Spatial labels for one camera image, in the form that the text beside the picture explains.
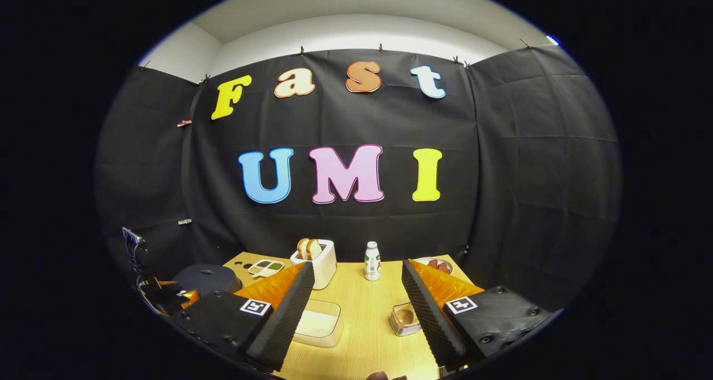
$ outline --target white wall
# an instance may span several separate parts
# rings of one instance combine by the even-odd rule
[[[217,52],[208,73],[218,75],[253,62],[298,54],[300,46],[305,52],[377,50],[379,43],[384,50],[448,60],[458,56],[459,61],[469,64],[507,51],[482,37],[433,22],[394,15],[329,15],[275,25],[226,43]]]
[[[156,45],[138,65],[198,83],[222,47],[222,43],[194,23],[188,23]]]

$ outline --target pink letter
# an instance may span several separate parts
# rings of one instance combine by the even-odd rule
[[[316,167],[316,194],[312,201],[316,204],[327,204],[334,201],[334,195],[329,192],[329,182],[346,202],[359,180],[354,200],[359,202],[377,202],[384,199],[384,192],[379,189],[379,155],[382,147],[376,144],[362,144],[354,152],[349,168],[344,166],[336,151],[331,147],[318,147],[310,151],[310,157]]]

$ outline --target blue letter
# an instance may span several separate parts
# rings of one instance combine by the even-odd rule
[[[277,203],[290,193],[290,157],[292,149],[281,148],[270,152],[270,158],[275,160],[277,171],[277,187],[268,191],[260,182],[260,162],[262,153],[248,152],[240,154],[237,162],[242,165],[242,182],[245,185],[247,197],[258,203]]]
[[[440,99],[446,95],[445,90],[436,87],[435,80],[441,80],[441,74],[432,72],[431,67],[421,65],[420,67],[413,68],[411,70],[411,75],[416,75],[418,77],[418,86],[421,87],[421,91],[426,96]]]

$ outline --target yellow letter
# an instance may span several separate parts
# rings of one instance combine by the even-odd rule
[[[295,68],[283,72],[277,80],[281,83],[275,86],[275,96],[280,99],[294,95],[308,95],[314,90],[314,85],[311,82],[311,71],[307,68]]]
[[[438,160],[443,154],[436,149],[417,149],[413,151],[413,156],[418,161],[418,185],[413,192],[413,200],[416,202],[433,202],[441,197],[441,193],[436,189],[436,177],[438,177]]]
[[[226,81],[218,86],[218,102],[216,104],[216,111],[211,114],[211,119],[223,118],[224,116],[232,114],[230,103],[237,103],[242,95],[242,87],[250,85],[251,83],[252,78],[250,75],[245,75],[244,77],[237,78],[237,80]]]

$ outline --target white ceiling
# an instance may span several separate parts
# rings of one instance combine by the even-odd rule
[[[226,0],[193,20],[227,43],[285,22],[335,14],[385,14],[463,30],[508,50],[548,44],[545,33],[491,0]]]

